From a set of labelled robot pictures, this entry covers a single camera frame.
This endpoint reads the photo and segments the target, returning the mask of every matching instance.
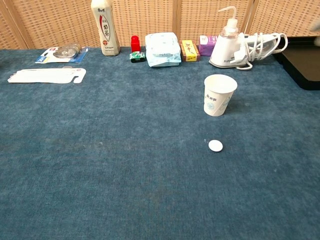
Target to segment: white paper cup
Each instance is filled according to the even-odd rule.
[[[214,74],[204,80],[204,111],[214,117],[224,114],[238,84],[232,77]]]

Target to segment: white plastic packaging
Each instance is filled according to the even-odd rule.
[[[120,45],[114,24],[112,1],[92,0],[91,10],[98,28],[103,55],[118,55],[120,52]]]
[[[178,66],[181,48],[173,32],[157,32],[145,36],[145,56],[150,67]]]

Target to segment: table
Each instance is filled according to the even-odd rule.
[[[129,48],[35,64],[43,51],[0,51],[2,240],[320,236],[320,92],[273,56],[240,71],[150,68]],[[7,82],[63,66],[85,68],[82,83]],[[203,110],[211,74],[238,83],[219,117]]]

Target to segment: red bottle cap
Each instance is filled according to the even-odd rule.
[[[140,42],[138,36],[131,37],[131,52],[140,52]]]

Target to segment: woven wall panel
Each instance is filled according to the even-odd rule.
[[[22,46],[16,41],[15,35],[3,17],[0,14],[0,49],[21,49]]]
[[[174,0],[114,0],[113,18],[121,46],[130,46],[137,35],[141,45],[145,36],[173,31]]]
[[[12,0],[35,48],[99,46],[91,0]]]
[[[259,0],[249,33],[285,33],[288,37],[314,36],[320,18],[320,0]]]
[[[233,11],[218,12],[228,6],[235,6],[238,28],[244,23],[249,0],[181,0],[180,40],[199,43],[200,35],[219,35],[232,18]]]

